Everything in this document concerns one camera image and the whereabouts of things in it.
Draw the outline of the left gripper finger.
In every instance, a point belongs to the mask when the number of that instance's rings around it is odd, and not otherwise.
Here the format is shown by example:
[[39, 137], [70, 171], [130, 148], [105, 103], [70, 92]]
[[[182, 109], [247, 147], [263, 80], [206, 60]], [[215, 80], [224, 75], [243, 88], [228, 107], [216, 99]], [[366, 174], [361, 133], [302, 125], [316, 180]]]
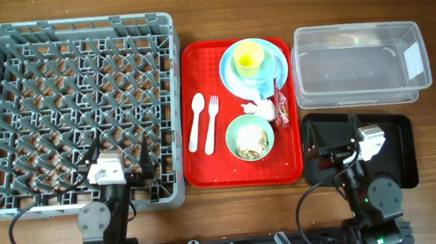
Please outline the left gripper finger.
[[150, 159], [150, 155], [148, 154], [148, 145], [146, 141], [146, 134], [142, 134], [142, 140], [140, 142], [141, 151], [140, 158], [138, 161], [139, 166], [141, 167], [141, 174], [146, 178], [154, 178], [154, 164]]
[[87, 151], [88, 163], [95, 163], [100, 153], [100, 136], [97, 130], [94, 130], [92, 144]]

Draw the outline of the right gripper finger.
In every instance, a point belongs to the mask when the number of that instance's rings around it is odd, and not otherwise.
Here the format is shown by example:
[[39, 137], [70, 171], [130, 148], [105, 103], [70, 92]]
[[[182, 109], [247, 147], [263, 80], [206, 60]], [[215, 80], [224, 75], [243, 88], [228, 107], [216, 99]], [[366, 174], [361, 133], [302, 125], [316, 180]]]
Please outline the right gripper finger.
[[314, 158], [319, 156], [319, 148], [318, 148], [318, 138], [316, 134], [316, 130], [313, 127], [312, 121], [308, 121], [306, 123], [306, 138], [307, 141], [305, 143], [305, 148], [307, 149], [307, 158]]
[[348, 115], [348, 122], [351, 127], [351, 137], [353, 139], [358, 139], [358, 130], [363, 126], [363, 123], [358, 119], [357, 114], [354, 111], [351, 111]]

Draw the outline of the red snack wrapper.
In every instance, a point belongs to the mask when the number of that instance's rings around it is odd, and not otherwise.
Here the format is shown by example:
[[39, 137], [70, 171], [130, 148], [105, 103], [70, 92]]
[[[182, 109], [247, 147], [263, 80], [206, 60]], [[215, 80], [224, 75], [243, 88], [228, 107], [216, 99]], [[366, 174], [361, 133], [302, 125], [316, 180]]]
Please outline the red snack wrapper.
[[278, 87], [277, 79], [274, 78], [274, 110], [275, 120], [278, 127], [289, 127], [288, 100]]

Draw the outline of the rice food scraps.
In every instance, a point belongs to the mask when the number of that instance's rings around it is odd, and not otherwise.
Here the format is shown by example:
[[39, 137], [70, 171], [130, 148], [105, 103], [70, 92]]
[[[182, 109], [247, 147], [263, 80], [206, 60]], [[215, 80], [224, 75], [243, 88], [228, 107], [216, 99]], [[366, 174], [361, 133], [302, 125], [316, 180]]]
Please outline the rice food scraps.
[[242, 126], [234, 135], [236, 154], [245, 160], [261, 158], [269, 145], [267, 132], [257, 125]]

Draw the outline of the green bowl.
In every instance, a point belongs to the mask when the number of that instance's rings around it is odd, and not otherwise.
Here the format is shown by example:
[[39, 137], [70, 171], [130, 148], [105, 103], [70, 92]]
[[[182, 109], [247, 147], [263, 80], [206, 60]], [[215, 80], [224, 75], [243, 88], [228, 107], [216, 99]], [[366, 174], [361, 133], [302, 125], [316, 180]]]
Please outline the green bowl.
[[[267, 137], [269, 140], [269, 145], [267, 148], [267, 152], [265, 154], [263, 154], [263, 156], [259, 159], [254, 159], [254, 160], [245, 160], [245, 159], [241, 159], [237, 154], [236, 154], [236, 150], [235, 150], [235, 142], [233, 141], [234, 135], [237, 132], [237, 130], [243, 126], [247, 126], [247, 125], [257, 125], [258, 127], [262, 128], [263, 130], [265, 130], [267, 132]], [[230, 125], [228, 126], [226, 133], [225, 133], [225, 141], [227, 143], [227, 147], [228, 150], [238, 159], [243, 160], [243, 161], [247, 161], [247, 162], [254, 162], [254, 161], [258, 161], [261, 159], [264, 159], [266, 155], [268, 155], [270, 153], [270, 150], [273, 148], [274, 146], [274, 130], [271, 127], [270, 123], [267, 120], [264, 120], [262, 117], [259, 117], [255, 114], [251, 115], [251, 114], [243, 114], [242, 116], [239, 116], [237, 118], [235, 118]]]

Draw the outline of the white napkin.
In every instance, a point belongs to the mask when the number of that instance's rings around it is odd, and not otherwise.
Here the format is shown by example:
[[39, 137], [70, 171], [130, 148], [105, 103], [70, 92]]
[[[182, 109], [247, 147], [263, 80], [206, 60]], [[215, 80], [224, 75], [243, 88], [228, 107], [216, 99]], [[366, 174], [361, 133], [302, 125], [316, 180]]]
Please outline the white napkin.
[[274, 103], [272, 103], [269, 99], [262, 99], [251, 103], [243, 103], [241, 107], [246, 114], [255, 114], [269, 122], [275, 120], [276, 112], [274, 109]]

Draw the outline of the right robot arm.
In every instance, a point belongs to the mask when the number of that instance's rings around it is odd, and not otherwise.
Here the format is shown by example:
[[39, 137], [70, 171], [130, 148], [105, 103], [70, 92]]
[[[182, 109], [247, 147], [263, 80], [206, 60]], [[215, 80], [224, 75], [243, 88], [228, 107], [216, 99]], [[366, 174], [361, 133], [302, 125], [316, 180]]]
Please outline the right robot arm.
[[305, 125], [307, 159], [318, 159], [320, 170], [334, 169], [332, 176], [317, 186], [340, 181], [352, 210], [342, 223], [343, 244], [401, 244], [403, 235], [397, 218], [403, 216], [401, 188], [387, 176], [373, 176], [367, 166], [381, 150], [385, 133], [376, 124], [365, 125], [354, 113], [347, 115], [352, 126], [350, 138], [342, 145], [330, 144], [316, 126]]

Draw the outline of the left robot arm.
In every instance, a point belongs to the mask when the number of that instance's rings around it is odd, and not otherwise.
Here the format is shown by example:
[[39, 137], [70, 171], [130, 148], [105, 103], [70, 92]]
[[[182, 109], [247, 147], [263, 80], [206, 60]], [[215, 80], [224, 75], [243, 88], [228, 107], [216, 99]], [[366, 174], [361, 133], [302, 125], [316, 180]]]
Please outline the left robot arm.
[[77, 226], [83, 244], [139, 244], [136, 238], [127, 237], [127, 223], [131, 220], [128, 213], [136, 209], [131, 202], [131, 188], [141, 186], [141, 179], [154, 175], [146, 140], [139, 145], [141, 171], [138, 173], [125, 171], [123, 152], [102, 152], [99, 138], [77, 162], [77, 172], [100, 189], [99, 199], [88, 203], [78, 213]]

